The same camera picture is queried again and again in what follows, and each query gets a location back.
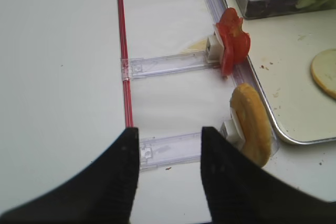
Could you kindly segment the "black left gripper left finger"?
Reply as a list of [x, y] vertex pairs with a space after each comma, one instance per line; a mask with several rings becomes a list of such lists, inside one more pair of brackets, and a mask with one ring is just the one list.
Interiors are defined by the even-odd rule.
[[1, 223], [129, 223], [138, 179], [139, 130], [129, 127], [83, 171]]

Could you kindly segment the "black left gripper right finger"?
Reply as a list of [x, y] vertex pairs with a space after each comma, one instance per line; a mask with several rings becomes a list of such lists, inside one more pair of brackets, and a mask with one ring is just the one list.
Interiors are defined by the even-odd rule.
[[203, 127], [201, 178], [212, 223], [335, 223], [335, 204], [258, 167], [214, 127]]

